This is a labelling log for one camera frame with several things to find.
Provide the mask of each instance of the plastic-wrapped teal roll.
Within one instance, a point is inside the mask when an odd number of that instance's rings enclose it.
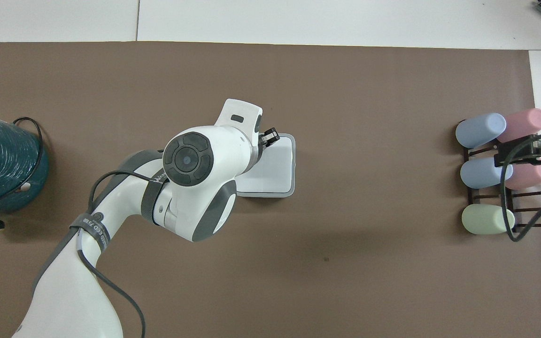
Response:
[[[39,139],[13,124],[0,121],[0,196],[15,189],[32,172],[39,155]],[[43,188],[49,163],[43,148],[38,167],[27,181],[30,187],[0,199],[0,211],[26,206]]]

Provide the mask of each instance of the brown table surface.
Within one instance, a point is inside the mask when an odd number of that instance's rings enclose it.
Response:
[[[0,337],[99,175],[227,98],[294,135],[296,191],[239,198],[197,244],[129,218],[98,268],[148,337],[541,337],[541,229],[466,232],[453,135],[533,107],[527,51],[157,42],[0,43],[0,119],[35,118],[51,156],[42,193],[3,216]]]

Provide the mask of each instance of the pink cup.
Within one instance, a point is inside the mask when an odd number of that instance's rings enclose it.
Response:
[[[541,184],[541,165],[529,163],[513,165],[513,176],[507,179],[505,185],[511,190],[521,190]]]
[[[505,116],[506,129],[498,136],[498,141],[508,142],[512,139],[535,134],[541,131],[541,109],[532,108]]]

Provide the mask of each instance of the white table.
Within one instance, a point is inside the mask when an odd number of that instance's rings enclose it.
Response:
[[[531,0],[0,0],[0,41],[135,40],[525,49],[541,108]]]

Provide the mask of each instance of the black cable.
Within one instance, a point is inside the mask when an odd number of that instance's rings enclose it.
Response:
[[[527,225],[520,231],[519,235],[515,237],[513,235],[513,230],[511,229],[509,223],[509,217],[507,214],[507,205],[506,205],[506,186],[504,185],[506,168],[509,166],[515,155],[524,147],[529,144],[541,140],[541,135],[534,135],[521,143],[517,144],[511,152],[506,156],[504,162],[502,163],[502,172],[500,173],[500,206],[502,208],[502,218],[504,219],[504,226],[506,227],[506,233],[513,242],[519,242],[525,235],[530,231],[530,229],[535,225],[535,222],[541,216],[541,208],[538,212],[532,217],[532,219],[527,223]]]
[[[9,194],[15,192],[16,190],[20,189],[22,185],[24,185],[26,182],[28,182],[28,180],[31,179],[32,175],[35,173],[35,171],[39,167],[39,164],[41,163],[41,157],[43,156],[43,135],[41,134],[41,128],[39,127],[38,122],[33,120],[30,117],[23,116],[23,117],[19,117],[19,118],[15,119],[12,122],[12,124],[16,125],[18,122],[25,121],[25,120],[30,121],[30,122],[32,122],[32,124],[35,125],[35,128],[37,129],[37,133],[39,135],[39,151],[37,152],[37,159],[35,160],[35,165],[32,166],[32,169],[28,173],[28,176],[26,176],[26,178],[24,180],[22,180],[22,182],[20,182],[20,184],[18,184],[15,188],[13,188],[12,190],[9,190],[8,192],[5,192],[4,194],[0,195],[0,200],[3,199],[4,197],[7,197]]]
[[[97,181],[93,184],[93,186],[91,188],[91,192],[89,193],[89,204],[88,204],[88,207],[87,207],[87,212],[89,214],[92,213],[93,210],[95,210],[95,206],[93,205],[93,203],[94,203],[95,191],[97,190],[97,186],[99,186],[99,184],[103,180],[105,180],[107,177],[112,176],[112,175],[130,175],[130,176],[135,176],[135,177],[138,177],[138,178],[140,178],[142,180],[146,180],[146,181],[151,180],[150,177],[135,173],[133,171],[113,170],[113,171],[110,171],[109,173],[105,173],[103,176],[101,176],[101,177],[99,177],[99,179],[97,179]]]
[[[139,319],[141,319],[141,338],[145,338],[145,336],[146,336],[146,318],[144,317],[143,312],[141,312],[141,308],[139,308],[139,306],[137,305],[137,302],[135,302],[135,300],[133,298],[131,298],[131,296],[129,296],[128,293],[126,293],[125,291],[120,289],[120,287],[118,287],[111,280],[109,280],[106,276],[104,276],[101,272],[99,272],[99,270],[97,270],[95,267],[93,267],[93,265],[91,265],[91,263],[86,259],[86,257],[84,255],[84,253],[82,252],[82,250],[77,250],[77,253],[79,254],[79,257],[81,258],[81,261],[84,264],[84,266],[87,269],[89,269],[90,272],[95,274],[95,276],[97,276],[99,279],[101,279],[109,287],[114,289],[114,291],[116,291],[117,293],[120,293],[120,295],[122,295],[122,297],[125,297],[126,300],[129,301],[129,303],[131,305],[133,305],[133,307],[135,308],[135,310],[137,310],[137,313],[139,314]]]

